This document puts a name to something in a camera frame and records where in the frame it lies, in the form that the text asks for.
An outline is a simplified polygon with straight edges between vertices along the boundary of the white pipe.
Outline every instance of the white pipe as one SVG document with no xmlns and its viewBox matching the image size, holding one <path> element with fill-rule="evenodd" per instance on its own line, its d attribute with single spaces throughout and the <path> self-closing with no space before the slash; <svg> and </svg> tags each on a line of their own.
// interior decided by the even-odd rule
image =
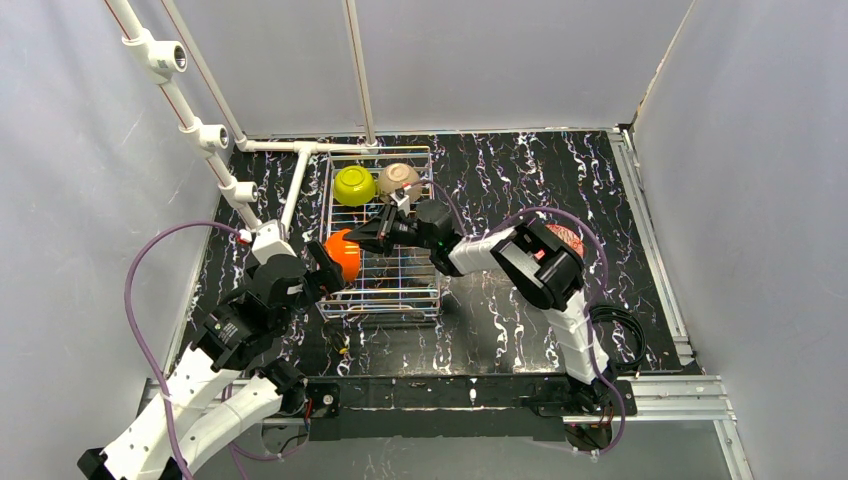
<svg viewBox="0 0 848 480">
<path fill-rule="evenodd" d="M 289 229 L 291 227 L 291 219 L 294 217 L 294 208 L 297 206 L 297 197 L 300 196 L 300 184 L 303 182 L 303 176 L 306 174 L 306 164 L 309 163 L 309 157 L 312 156 L 312 150 L 308 148 L 301 149 L 297 154 L 297 165 L 294 167 L 294 177 L 292 178 L 289 194 L 286 196 L 286 206 L 283 207 L 283 235 L 288 238 Z"/>
<path fill-rule="evenodd" d="M 236 177 L 227 170 L 227 165 L 221 160 L 217 152 L 206 157 L 206 163 L 209 164 L 209 168 L 212 169 L 212 173 L 215 174 L 215 178 L 218 179 L 218 183 L 222 187 L 230 187 L 236 182 Z"/>
<path fill-rule="evenodd" d="M 243 147 L 239 147 L 242 152 L 300 152 L 304 148 L 312 149 L 313 152 L 317 153 L 336 152 L 362 155 L 375 153 L 374 148 L 345 143 L 258 142 L 256 140 L 248 140 Z"/>
<path fill-rule="evenodd" d="M 356 65 L 356 77 L 359 83 L 359 97 L 362 100 L 362 113 L 365 115 L 365 139 L 369 146 L 377 145 L 374 133 L 374 116 L 371 114 L 371 97 L 368 95 L 368 81 L 365 79 L 365 57 L 362 54 L 362 39 L 359 36 L 359 20 L 356 18 L 356 0 L 345 0 L 345 14 L 350 27 L 353 60 Z"/>
<path fill-rule="evenodd" d="M 238 182 L 217 153 L 219 148 L 226 148 L 229 138 L 226 128 L 223 125 L 204 125 L 195 117 L 172 78 L 174 73 L 185 71 L 186 59 L 182 45 L 179 42 L 156 41 L 150 32 L 141 26 L 127 0 L 105 2 L 124 32 L 124 44 L 131 49 L 133 56 L 145 68 L 153 83 L 162 90 L 180 119 L 180 131 L 188 136 L 192 146 L 212 169 L 218 179 L 221 195 L 238 212 L 247 227 L 255 231 L 261 225 L 250 207 L 250 202 L 256 201 L 256 185 L 253 182 Z"/>
<path fill-rule="evenodd" d="M 112 11 L 118 25 L 121 26 L 121 31 L 124 32 L 124 37 L 127 40 L 135 40 L 141 36 L 144 27 L 133 12 L 128 0 L 104 0 L 106 6 Z"/>
<path fill-rule="evenodd" d="M 159 86 L 162 88 L 162 93 L 165 94 L 168 102 L 174 107 L 174 113 L 179 117 L 181 126 L 183 128 L 191 127 L 194 124 L 194 112 L 188 106 L 188 102 L 183 96 L 183 92 L 180 91 L 180 87 L 177 86 L 177 83 L 173 80 L 168 80 Z"/>
<path fill-rule="evenodd" d="M 217 102 L 218 106 L 221 107 L 221 113 L 224 114 L 224 118 L 227 119 L 227 123 L 230 124 L 233 134 L 236 137 L 236 145 L 238 145 L 239 149 L 241 149 L 242 145 L 247 141 L 247 137 L 244 136 L 244 132 L 241 130 L 241 127 L 236 121 L 235 115 L 233 115 L 233 111 L 230 110 L 230 106 L 227 104 L 227 101 L 224 100 L 224 94 L 221 92 L 218 82 L 215 81 L 215 77 L 212 75 L 209 65 L 206 64 L 206 60 L 200 53 L 200 48 L 194 42 L 194 38 L 188 30 L 188 25 L 186 25 L 183 20 L 183 16 L 180 15 L 180 11 L 176 4 L 174 4 L 174 0 L 162 0 L 162 5 L 165 7 L 165 11 L 168 12 L 171 20 L 174 22 L 174 27 L 177 29 L 177 33 L 180 35 L 183 43 L 185 43 L 186 47 L 188 47 L 191 58 L 193 58 L 194 63 L 197 64 L 197 70 L 200 72 L 200 76 L 203 77 L 203 80 L 209 87 L 209 91 L 212 92 L 212 96 L 215 97 L 215 102 Z"/>
</svg>

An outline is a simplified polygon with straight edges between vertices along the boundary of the red object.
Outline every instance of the red object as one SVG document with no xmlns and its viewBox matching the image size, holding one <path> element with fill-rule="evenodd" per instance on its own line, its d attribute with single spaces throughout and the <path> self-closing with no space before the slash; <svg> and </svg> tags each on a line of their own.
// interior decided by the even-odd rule
<svg viewBox="0 0 848 480">
<path fill-rule="evenodd" d="M 330 258 L 342 266 L 342 277 L 348 283 L 356 280 L 356 277 L 359 276 L 359 265 L 362 262 L 362 252 L 359 250 L 359 245 L 342 238 L 349 231 L 349 228 L 339 230 L 330 235 L 330 238 L 324 242 L 324 247 L 327 249 Z"/>
<path fill-rule="evenodd" d="M 578 237 L 576 233 L 574 233 L 571 230 L 563 227 L 562 225 L 545 225 L 545 226 L 548 227 L 548 230 L 553 232 L 554 235 L 559 237 L 560 240 L 565 242 L 566 245 L 571 247 L 572 250 L 577 252 L 577 255 L 580 255 L 581 258 L 583 257 L 583 242 L 580 241 L 580 237 Z M 540 251 L 536 252 L 535 256 L 536 256 L 537 260 L 541 260 L 544 255 L 545 255 L 545 252 L 540 250 Z"/>
</svg>

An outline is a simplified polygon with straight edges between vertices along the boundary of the gray wall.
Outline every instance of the gray wall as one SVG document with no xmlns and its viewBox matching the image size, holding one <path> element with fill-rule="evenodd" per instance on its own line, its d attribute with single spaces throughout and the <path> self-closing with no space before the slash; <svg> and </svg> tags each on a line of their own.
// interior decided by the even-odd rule
<svg viewBox="0 0 848 480">
<path fill-rule="evenodd" d="M 691 0 L 359 0 L 381 131 L 629 122 Z M 342 0 L 181 0 L 252 135 L 362 132 Z"/>
<path fill-rule="evenodd" d="M 102 2 L 0 2 L 0 105 L 0 476 L 77 478 L 148 377 L 123 311 L 129 262 L 157 231 L 210 218 L 218 193 Z M 204 235 L 163 242 L 139 272 L 160 359 Z"/>
<path fill-rule="evenodd" d="M 636 123 L 660 247 L 759 478 L 845 478 L 848 4 L 696 4 Z"/>
<path fill-rule="evenodd" d="M 378 130 L 630 122 L 690 0 L 359 0 Z"/>
<path fill-rule="evenodd" d="M 265 435 L 280 448 L 290 427 Z M 238 440 L 264 452 L 259 429 Z M 575 457 L 564 443 L 529 438 L 367 438 L 311 442 L 284 463 L 241 462 L 251 480 L 280 478 L 404 480 L 729 480 L 712 422 L 630 422 L 624 440 L 598 463 Z M 239 478 L 227 450 L 197 472 L 197 480 Z"/>
</svg>

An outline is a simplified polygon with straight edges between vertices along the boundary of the green bowl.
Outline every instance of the green bowl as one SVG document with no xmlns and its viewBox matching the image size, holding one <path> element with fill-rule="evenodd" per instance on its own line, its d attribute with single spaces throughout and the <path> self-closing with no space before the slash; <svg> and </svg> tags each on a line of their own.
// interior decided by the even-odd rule
<svg viewBox="0 0 848 480">
<path fill-rule="evenodd" d="M 358 165 L 339 170 L 333 181 L 333 197 L 348 207 L 359 207 L 377 194 L 377 183 L 371 173 Z"/>
</svg>

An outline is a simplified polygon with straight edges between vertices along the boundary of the orange ball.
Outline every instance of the orange ball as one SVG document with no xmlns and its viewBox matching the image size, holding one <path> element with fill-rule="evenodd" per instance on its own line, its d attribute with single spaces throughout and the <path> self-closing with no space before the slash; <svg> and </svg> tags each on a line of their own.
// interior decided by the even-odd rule
<svg viewBox="0 0 848 480">
<path fill-rule="evenodd" d="M 327 254 L 334 262 L 342 266 L 342 277 L 348 283 L 356 280 L 356 277 L 359 276 L 359 265 L 362 262 L 362 252 L 359 250 L 359 245 L 342 238 L 349 231 L 349 228 L 339 230 L 330 235 L 330 238 L 324 242 Z"/>
</svg>

